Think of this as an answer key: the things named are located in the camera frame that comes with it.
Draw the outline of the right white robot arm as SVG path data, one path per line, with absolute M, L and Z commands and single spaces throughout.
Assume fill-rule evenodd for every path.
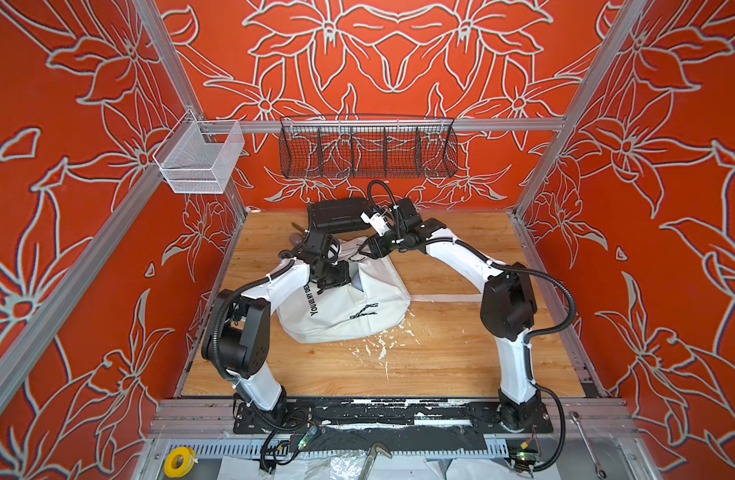
M 359 251 L 371 259 L 393 252 L 419 251 L 431 256 L 469 280 L 481 292 L 481 323 L 497 342 L 501 368 L 499 385 L 499 422 L 509 432 L 519 433 L 533 425 L 543 408 L 543 395 L 549 396 L 559 414 L 559 440 L 549 459 L 526 460 L 521 454 L 509 458 L 509 468 L 530 476 L 555 465 L 567 438 L 567 422 L 559 396 L 537 383 L 533 372 L 533 339 L 559 334 L 571 327 L 577 315 L 577 302 L 563 282 L 549 274 L 520 263 L 506 264 L 461 240 L 443 222 L 424 220 L 407 198 L 397 199 L 387 182 L 373 180 L 366 188 L 369 210 L 361 220 L 375 230 Z M 561 323 L 535 329 L 537 300 L 531 279 L 539 278 L 559 288 L 569 312 Z

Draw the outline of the white student backpack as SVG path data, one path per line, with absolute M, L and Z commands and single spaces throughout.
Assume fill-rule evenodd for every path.
M 314 284 L 296 290 L 277 308 L 282 329 L 302 344 L 329 343 L 373 336 L 405 320 L 411 294 L 387 257 L 357 253 L 365 239 L 341 244 L 351 282 L 321 293 Z

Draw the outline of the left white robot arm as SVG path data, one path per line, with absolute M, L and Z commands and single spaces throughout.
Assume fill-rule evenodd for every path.
M 307 422 L 287 410 L 285 389 L 268 366 L 271 315 L 305 287 L 322 293 L 349 284 L 348 262 L 339 253 L 332 234 L 309 230 L 301 242 L 280 252 L 271 272 L 237 290 L 221 291 L 213 302 L 201 356 L 269 429 L 292 431 Z

